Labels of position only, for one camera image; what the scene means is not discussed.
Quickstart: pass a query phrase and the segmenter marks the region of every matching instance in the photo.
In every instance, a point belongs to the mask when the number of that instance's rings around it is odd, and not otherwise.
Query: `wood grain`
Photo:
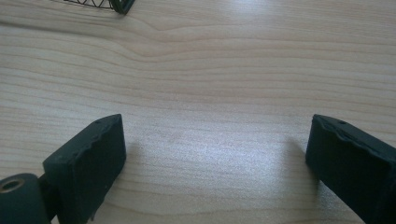
[[[315,113],[396,147],[396,2],[0,7],[0,178],[121,113],[93,223],[362,223],[304,164]]]

